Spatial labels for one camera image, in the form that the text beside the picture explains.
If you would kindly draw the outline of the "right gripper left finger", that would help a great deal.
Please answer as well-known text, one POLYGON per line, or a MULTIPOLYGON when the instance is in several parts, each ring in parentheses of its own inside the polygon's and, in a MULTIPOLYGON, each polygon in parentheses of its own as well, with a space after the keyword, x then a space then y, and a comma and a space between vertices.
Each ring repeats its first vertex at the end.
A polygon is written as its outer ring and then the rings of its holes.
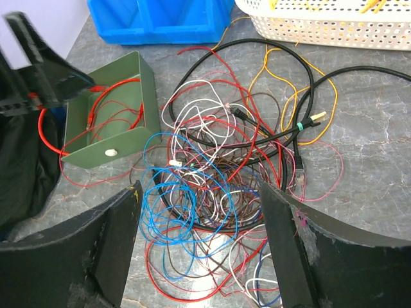
POLYGON ((141 215, 136 181, 105 202, 1 243, 1 307, 120 307, 141 215))

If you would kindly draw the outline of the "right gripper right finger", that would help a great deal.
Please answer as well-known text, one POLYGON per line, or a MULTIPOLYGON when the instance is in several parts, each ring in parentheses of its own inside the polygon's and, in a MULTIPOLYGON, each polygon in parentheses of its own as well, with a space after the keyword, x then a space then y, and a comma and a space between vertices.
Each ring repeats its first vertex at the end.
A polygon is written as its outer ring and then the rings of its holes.
POLYGON ((410 307, 410 241, 339 221, 267 183, 260 195, 284 307, 410 307))

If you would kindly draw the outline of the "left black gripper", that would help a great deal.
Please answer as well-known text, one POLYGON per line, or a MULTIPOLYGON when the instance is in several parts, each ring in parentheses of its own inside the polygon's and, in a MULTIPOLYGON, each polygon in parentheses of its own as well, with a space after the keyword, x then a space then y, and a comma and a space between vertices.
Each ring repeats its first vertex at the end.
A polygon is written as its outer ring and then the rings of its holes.
POLYGON ((22 12, 4 16, 31 65, 17 70, 1 53, 1 115, 12 117, 62 105, 95 86, 87 74, 55 53, 22 12))

